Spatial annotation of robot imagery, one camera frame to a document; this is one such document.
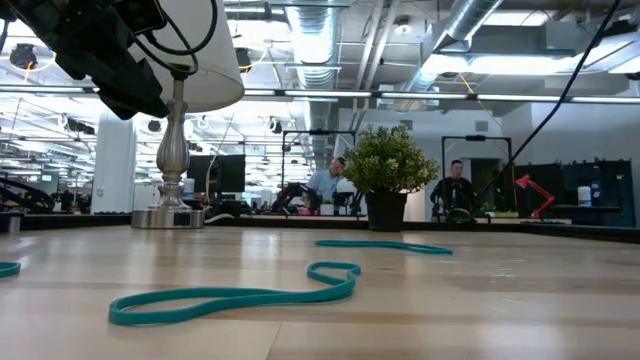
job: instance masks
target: black plant pot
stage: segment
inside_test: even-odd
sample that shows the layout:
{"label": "black plant pot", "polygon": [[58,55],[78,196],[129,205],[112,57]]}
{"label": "black plant pot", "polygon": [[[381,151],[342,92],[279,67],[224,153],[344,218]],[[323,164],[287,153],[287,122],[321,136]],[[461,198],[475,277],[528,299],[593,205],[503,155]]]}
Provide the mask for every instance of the black plant pot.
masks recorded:
{"label": "black plant pot", "polygon": [[370,230],[402,231],[407,194],[367,193],[366,198]]}

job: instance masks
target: potted plant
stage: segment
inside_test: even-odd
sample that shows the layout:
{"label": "potted plant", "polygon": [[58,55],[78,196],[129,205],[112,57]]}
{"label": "potted plant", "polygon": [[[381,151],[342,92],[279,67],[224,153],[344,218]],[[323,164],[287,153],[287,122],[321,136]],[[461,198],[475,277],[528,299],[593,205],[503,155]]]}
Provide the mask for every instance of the potted plant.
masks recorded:
{"label": "potted plant", "polygon": [[405,126],[369,126],[345,158],[343,174],[366,192],[369,229],[376,231],[401,231],[407,193],[438,176],[437,162],[425,158]]}

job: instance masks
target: silver lamp base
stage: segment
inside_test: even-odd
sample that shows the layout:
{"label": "silver lamp base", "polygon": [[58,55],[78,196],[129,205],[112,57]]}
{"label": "silver lamp base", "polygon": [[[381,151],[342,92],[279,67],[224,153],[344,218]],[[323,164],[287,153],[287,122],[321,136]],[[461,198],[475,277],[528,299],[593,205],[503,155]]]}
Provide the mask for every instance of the silver lamp base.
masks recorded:
{"label": "silver lamp base", "polygon": [[204,212],[200,210],[135,210],[131,227],[136,229],[202,229]]}

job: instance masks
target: black jacket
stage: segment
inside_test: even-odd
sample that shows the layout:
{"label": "black jacket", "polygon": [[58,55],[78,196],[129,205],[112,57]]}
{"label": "black jacket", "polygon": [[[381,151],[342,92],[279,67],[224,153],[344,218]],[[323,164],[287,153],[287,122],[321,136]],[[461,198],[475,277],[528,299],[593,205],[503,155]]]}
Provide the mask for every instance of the black jacket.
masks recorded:
{"label": "black jacket", "polygon": [[431,193],[431,202],[434,207],[438,205],[437,198],[444,199],[444,208],[447,210],[461,208],[469,211],[476,201],[476,194],[469,180],[465,178],[453,180],[448,177],[440,180]]}

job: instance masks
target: computer monitor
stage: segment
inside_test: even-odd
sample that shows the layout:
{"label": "computer monitor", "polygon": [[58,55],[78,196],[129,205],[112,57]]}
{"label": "computer monitor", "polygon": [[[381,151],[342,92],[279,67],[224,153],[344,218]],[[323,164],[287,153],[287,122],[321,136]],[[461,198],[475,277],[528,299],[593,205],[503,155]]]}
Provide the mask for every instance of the computer monitor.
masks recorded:
{"label": "computer monitor", "polygon": [[[206,192],[207,169],[213,156],[191,156],[187,177],[194,179],[194,191]],[[224,155],[216,157],[211,167],[209,184],[213,192],[243,192],[245,186],[246,160],[244,155]]]}

